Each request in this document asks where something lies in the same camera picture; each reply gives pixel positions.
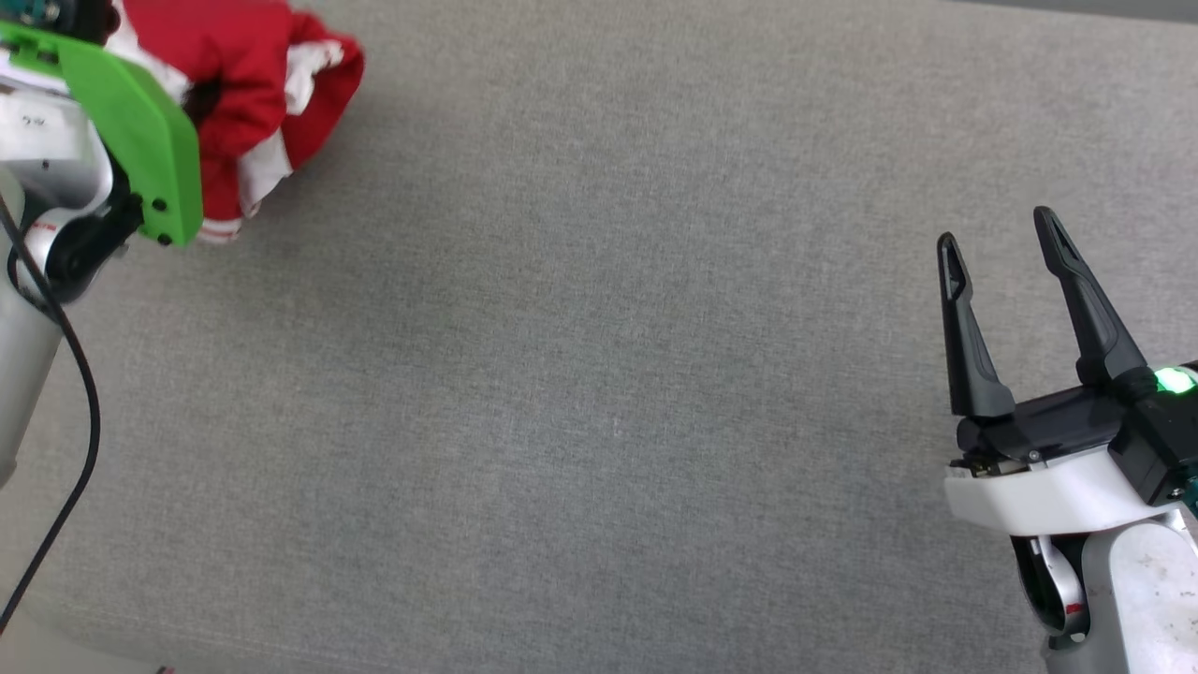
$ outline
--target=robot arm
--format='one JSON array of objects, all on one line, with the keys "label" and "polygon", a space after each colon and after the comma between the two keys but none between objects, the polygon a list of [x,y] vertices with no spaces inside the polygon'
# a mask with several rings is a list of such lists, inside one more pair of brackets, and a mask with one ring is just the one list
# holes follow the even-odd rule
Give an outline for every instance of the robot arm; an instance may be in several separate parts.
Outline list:
[{"label": "robot arm", "polygon": [[[44,142],[30,135],[16,153],[0,142],[0,196],[22,227],[25,261],[60,304],[134,232],[186,244],[202,221],[195,128],[149,73],[103,50],[114,20],[110,0],[0,0],[0,114],[19,102],[61,125],[31,129]],[[2,487],[62,332],[7,236],[0,253]]]},{"label": "robot arm", "polygon": [[964,418],[949,508],[1010,536],[1052,674],[1198,670],[1198,547],[1180,516],[1198,494],[1198,371],[1149,370],[1057,214],[1040,207],[1035,220],[1077,335],[1081,387],[1015,403],[945,233],[945,353]]}]

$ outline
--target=black cable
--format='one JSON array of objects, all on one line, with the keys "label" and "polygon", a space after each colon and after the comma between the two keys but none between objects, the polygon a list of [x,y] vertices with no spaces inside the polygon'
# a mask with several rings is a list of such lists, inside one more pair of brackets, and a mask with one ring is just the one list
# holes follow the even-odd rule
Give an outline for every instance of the black cable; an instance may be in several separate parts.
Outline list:
[{"label": "black cable", "polygon": [[46,299],[50,317],[62,328],[62,335],[67,341],[67,346],[71,348],[71,353],[79,365],[79,376],[83,378],[83,388],[87,394],[87,413],[91,417],[91,435],[87,439],[87,459],[84,461],[83,474],[79,475],[79,481],[75,484],[74,490],[71,491],[66,503],[62,504],[62,510],[59,511],[59,516],[54,520],[54,524],[50,526],[46,539],[42,540],[41,547],[34,554],[34,560],[25,569],[25,575],[20,577],[20,582],[8,599],[4,613],[0,613],[0,636],[4,636],[5,630],[8,627],[8,621],[12,620],[12,615],[17,611],[17,605],[25,596],[25,590],[34,582],[34,576],[37,575],[37,570],[42,566],[42,561],[46,560],[50,547],[54,546],[55,539],[59,538],[59,533],[62,532],[67,518],[71,517],[71,511],[74,510],[83,497],[84,490],[87,488],[91,474],[96,470],[96,460],[99,456],[99,395],[96,393],[96,379],[91,375],[91,366],[87,365],[83,346],[79,345],[79,336],[71,326],[71,320],[67,318],[67,312],[62,309],[62,304],[54,297],[54,292],[50,291],[50,283],[46,279],[46,274],[34,262],[34,256],[29,253],[29,248],[25,247],[25,239],[22,237],[20,229],[2,198],[0,198],[0,224],[4,225],[5,233],[12,241],[13,249],[20,260],[25,262],[25,268],[29,269],[29,274],[34,278],[34,284],[37,285],[37,290]]}]

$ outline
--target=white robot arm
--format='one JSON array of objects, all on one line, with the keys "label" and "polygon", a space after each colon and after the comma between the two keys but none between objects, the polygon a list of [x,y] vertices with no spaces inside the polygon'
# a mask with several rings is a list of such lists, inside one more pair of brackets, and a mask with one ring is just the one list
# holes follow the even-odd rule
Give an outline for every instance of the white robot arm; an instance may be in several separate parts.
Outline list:
[{"label": "white robot arm", "polygon": [[[0,199],[13,215],[25,212],[25,192],[12,171],[0,166]],[[0,259],[12,245],[0,237]],[[17,468],[17,449],[50,371],[62,330],[12,283],[0,280],[0,488]]]},{"label": "white robot arm", "polygon": [[938,244],[962,459],[954,516],[1011,538],[1051,674],[1198,672],[1198,547],[1180,509],[1198,478],[1198,372],[1152,372],[1064,225],[1035,211],[1061,281],[1082,385],[1015,403],[970,306],[956,239]]}]

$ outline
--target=fabric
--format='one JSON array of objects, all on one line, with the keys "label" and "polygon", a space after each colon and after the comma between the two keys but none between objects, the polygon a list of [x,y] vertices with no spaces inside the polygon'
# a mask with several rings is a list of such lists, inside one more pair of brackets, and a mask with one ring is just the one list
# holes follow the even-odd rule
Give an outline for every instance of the fabric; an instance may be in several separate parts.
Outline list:
[{"label": "fabric", "polygon": [[108,48],[146,66],[176,101],[219,83],[199,125],[206,221],[228,241],[280,180],[323,146],[364,72],[358,43],[310,13],[262,0],[123,0]]},{"label": "fabric", "polygon": [[[936,239],[1019,400],[1031,210],[1198,357],[1198,26],[942,0],[313,0],[371,67],[236,245],[72,306],[103,448],[29,611],[184,674],[1043,672],[952,521]],[[83,461],[63,353],[11,587]]]}]

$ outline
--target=red cloth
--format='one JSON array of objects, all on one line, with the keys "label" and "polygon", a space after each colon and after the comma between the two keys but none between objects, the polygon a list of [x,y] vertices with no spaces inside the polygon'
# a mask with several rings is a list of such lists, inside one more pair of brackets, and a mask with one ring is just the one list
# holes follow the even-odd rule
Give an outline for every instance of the red cloth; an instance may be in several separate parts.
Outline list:
[{"label": "red cloth", "polygon": [[[298,169],[328,139],[365,71],[358,42],[280,0],[125,0],[141,48],[193,83],[219,80],[222,96],[199,127],[204,214],[242,217],[237,162],[283,129]],[[316,75],[307,109],[288,115],[288,48],[337,41],[345,57]]]}]

